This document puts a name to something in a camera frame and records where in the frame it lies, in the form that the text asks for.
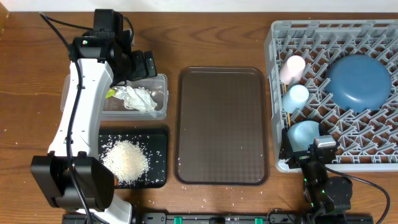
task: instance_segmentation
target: lattice crate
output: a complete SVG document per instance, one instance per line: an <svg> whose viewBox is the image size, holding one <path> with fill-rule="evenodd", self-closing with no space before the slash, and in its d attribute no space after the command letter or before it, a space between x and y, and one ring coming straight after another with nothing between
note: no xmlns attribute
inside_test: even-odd
<svg viewBox="0 0 398 224"><path fill-rule="evenodd" d="M298 83L310 92L304 110L291 114L291 123L312 118L340 142L336 159L329 166L340 171L398 170L398 21L275 21L264 47L271 86L274 158L281 172L300 171L289 170L278 159L281 131L288 128L288 116L280 103L285 86L279 81L279 69L291 55L305 59L307 65ZM330 81L327 69L351 54L376 58L390 71L391 94L378 111L344 111L325 91Z"/></svg>

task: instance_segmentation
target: pile of rice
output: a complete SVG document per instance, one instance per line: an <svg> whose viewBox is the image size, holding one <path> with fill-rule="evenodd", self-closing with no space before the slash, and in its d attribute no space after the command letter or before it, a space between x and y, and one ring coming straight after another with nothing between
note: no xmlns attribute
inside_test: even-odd
<svg viewBox="0 0 398 224"><path fill-rule="evenodd" d="M105 149L100 157L103 165L119 179L119 184L132 184L149 170L149 161L139 143L134 145L127 140L116 141L115 145Z"/></svg>

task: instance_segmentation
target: wooden table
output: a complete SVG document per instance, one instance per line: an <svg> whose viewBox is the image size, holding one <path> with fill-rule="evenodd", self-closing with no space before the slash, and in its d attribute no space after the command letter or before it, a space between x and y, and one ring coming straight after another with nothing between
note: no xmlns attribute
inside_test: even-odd
<svg viewBox="0 0 398 224"><path fill-rule="evenodd" d="M93 13L48 13L61 21L92 26ZM276 170L260 187L182 185L173 175L177 80L190 66L256 67L266 74L264 39L276 20L398 19L398 14L331 13L124 13L135 29L136 49L152 50L157 71L169 79L169 105L163 121L102 122L102 126L170 129L168 180L161 189L117 190L142 211L170 213L267 213L271 208L308 208L302 174ZM68 41L82 30L57 26ZM12 12L0 41L0 222L59 223L64 210L50 208L30 174L33 155L45 155L62 113L63 82L69 74L67 50L37 13ZM271 110L269 86L267 110ZM357 174L384 187L391 196L385 223L398 222L398 173ZM354 183L352 213L375 220L386 205L373 187Z"/></svg>

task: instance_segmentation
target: blue round object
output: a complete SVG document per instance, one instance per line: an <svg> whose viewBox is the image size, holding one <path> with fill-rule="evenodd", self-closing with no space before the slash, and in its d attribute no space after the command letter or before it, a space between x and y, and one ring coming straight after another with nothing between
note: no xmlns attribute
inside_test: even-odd
<svg viewBox="0 0 398 224"><path fill-rule="evenodd" d="M328 72L326 91L343 110L360 113L378 110L388 99L391 77L378 60L365 55L350 55L337 61Z"/></svg>

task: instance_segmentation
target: crumpled white plastic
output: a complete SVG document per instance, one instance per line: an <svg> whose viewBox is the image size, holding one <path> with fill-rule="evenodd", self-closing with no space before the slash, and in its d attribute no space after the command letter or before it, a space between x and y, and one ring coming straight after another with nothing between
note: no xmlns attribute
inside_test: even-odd
<svg viewBox="0 0 398 224"><path fill-rule="evenodd" d="M143 112L155 111L157 103L150 97L150 91L142 88L132 88L131 86L114 87L117 99L124 100L124 107L129 110L139 110Z"/></svg>

